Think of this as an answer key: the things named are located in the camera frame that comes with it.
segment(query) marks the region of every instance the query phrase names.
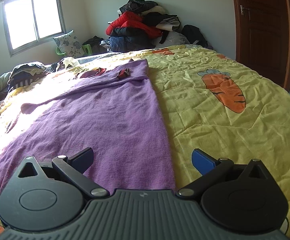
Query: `black backpack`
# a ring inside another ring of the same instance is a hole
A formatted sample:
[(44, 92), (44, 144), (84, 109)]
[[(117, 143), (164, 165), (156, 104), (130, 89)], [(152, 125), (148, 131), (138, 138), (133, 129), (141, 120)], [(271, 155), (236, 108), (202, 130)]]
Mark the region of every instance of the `black backpack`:
[(202, 47), (208, 47), (208, 42), (200, 32), (199, 28), (193, 25), (185, 25), (182, 30), (182, 34), (188, 39), (190, 44), (201, 45)]

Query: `white wall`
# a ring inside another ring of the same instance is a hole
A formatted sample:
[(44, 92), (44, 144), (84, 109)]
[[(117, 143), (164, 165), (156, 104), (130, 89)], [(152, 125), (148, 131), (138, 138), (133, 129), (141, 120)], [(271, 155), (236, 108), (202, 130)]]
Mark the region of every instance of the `white wall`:
[[(61, 5), (64, 14), (66, 30), (71, 31), (74, 29), (81, 43), (89, 39), (91, 35), (85, 16), (86, 7), (83, 0), (61, 0)], [(14, 66), (21, 63), (40, 61), (44, 64), (49, 64), (56, 62), (60, 58), (56, 55), (55, 49), (55, 42), (49, 41), (32, 49), (21, 52), (20, 54), (17, 54), (13, 57), (10, 57), (5, 38), (2, 7), (0, 3), (0, 75), (11, 71)]]
[[(177, 14), (182, 25), (199, 27), (215, 50), (235, 59), (236, 32), (233, 0), (152, 0)], [(107, 22), (114, 21), (117, 10), (128, 0), (85, 0), (93, 34), (106, 38)]]

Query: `door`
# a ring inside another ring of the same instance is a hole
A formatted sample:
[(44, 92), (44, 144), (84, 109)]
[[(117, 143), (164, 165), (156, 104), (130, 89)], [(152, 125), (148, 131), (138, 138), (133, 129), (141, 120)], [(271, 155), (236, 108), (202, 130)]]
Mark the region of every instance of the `door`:
[(290, 0), (234, 0), (236, 60), (290, 90)]

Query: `blue gripper pad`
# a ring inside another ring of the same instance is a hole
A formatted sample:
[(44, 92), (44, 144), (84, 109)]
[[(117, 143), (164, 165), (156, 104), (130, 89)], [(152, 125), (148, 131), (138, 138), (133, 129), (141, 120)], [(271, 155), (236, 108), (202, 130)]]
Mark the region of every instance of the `blue gripper pad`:
[(200, 149), (192, 153), (192, 164), (203, 176), (216, 167), (217, 160)]

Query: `red jacket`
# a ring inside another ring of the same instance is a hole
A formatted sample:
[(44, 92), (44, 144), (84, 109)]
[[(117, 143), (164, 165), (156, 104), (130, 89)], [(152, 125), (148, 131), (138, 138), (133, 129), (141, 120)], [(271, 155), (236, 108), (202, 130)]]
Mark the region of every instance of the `red jacket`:
[(106, 29), (106, 35), (110, 36), (115, 28), (134, 27), (144, 30), (150, 39), (162, 36), (162, 31), (155, 27), (149, 27), (142, 23), (142, 18), (133, 12), (124, 12), (117, 20)]

